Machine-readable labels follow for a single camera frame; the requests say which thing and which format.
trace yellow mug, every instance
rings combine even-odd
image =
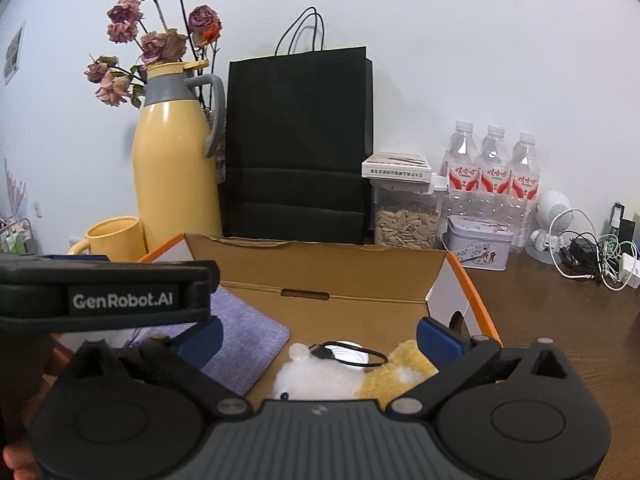
[[[136,262],[146,254],[145,235],[140,218],[119,216],[100,222],[85,234],[85,240],[69,249],[67,254],[106,254],[112,262]]]

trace human hand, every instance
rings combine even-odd
[[[58,376],[67,362],[68,359],[65,355],[57,348],[54,348],[51,359],[45,367],[45,373]],[[21,415],[25,428],[28,427],[50,389],[50,384],[43,379],[38,393],[31,399],[26,400],[22,405]],[[22,437],[18,442],[6,446],[2,452],[2,457],[7,467],[14,470],[14,480],[42,480],[42,473],[31,453],[26,436]]]

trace yellow plush toy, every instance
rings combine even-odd
[[[300,343],[289,347],[289,357],[290,361],[276,375],[273,399],[377,399],[384,409],[393,399],[438,372],[418,350],[415,340],[398,345],[388,363],[369,372],[320,359]]]
[[[418,350],[415,339],[411,339],[389,354],[388,363],[365,374],[356,397],[377,399],[384,410],[393,399],[436,373],[437,368]]]

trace white charger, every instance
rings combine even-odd
[[[635,260],[631,254],[622,253],[618,279],[624,283],[630,274],[631,279],[629,279],[627,285],[638,288],[638,285],[640,285],[640,262]]]

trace blue gripper pad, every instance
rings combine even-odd
[[[200,370],[222,348],[223,332],[220,318],[212,316],[174,338],[175,353]]]
[[[423,317],[415,331],[418,349],[438,369],[462,357],[470,342],[431,317]]]

